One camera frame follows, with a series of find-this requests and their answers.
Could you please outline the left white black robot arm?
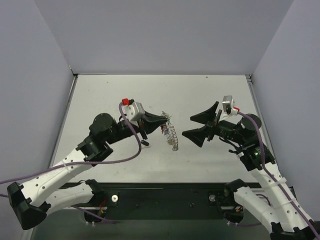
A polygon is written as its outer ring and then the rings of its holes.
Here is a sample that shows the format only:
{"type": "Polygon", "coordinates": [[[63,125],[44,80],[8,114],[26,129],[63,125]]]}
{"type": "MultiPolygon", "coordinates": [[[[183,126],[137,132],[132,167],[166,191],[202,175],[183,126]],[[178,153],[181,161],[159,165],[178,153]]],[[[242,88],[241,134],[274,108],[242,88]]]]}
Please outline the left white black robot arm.
{"type": "Polygon", "coordinates": [[[122,121],[108,113],[98,114],[89,126],[89,135],[74,148],[69,155],[56,165],[28,177],[28,181],[12,181],[7,187],[9,204],[23,230],[34,228],[46,217],[58,210],[77,204],[92,206],[101,204],[105,193],[94,179],[86,180],[74,187],[61,187],[82,172],[97,165],[110,165],[128,162],[142,151],[138,134],[147,139],[147,135],[165,124],[164,116],[145,112],[137,120],[137,125],[129,122],[125,114],[122,121]],[[112,153],[111,144],[134,136],[138,142],[135,155],[114,161],[106,161],[112,153]]]}

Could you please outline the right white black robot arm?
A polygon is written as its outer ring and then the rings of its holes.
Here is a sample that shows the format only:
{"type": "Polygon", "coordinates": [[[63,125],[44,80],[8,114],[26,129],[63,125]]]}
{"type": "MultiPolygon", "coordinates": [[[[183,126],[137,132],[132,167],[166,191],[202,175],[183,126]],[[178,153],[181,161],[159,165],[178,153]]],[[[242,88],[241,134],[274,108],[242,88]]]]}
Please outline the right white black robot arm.
{"type": "Polygon", "coordinates": [[[200,148],[214,136],[233,146],[231,153],[257,180],[267,201],[241,179],[225,185],[227,198],[259,220],[272,240],[318,240],[320,223],[306,213],[280,173],[276,159],[262,140],[261,119],[240,112],[232,103],[223,103],[223,109],[217,109],[218,104],[191,116],[190,120],[202,127],[183,131],[182,135],[200,148]]]}

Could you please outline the metal ring disc with keyrings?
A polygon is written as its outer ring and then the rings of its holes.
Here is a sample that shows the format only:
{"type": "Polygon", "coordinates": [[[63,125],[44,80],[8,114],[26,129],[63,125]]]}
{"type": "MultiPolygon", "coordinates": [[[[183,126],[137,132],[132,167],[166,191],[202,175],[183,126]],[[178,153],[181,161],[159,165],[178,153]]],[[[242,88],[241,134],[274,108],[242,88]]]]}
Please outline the metal ring disc with keyrings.
{"type": "Polygon", "coordinates": [[[179,150],[179,140],[176,129],[174,125],[171,123],[171,116],[164,111],[161,112],[161,116],[167,118],[167,123],[162,125],[165,126],[165,131],[163,135],[166,137],[166,143],[172,147],[172,151],[176,152],[179,150]]]}

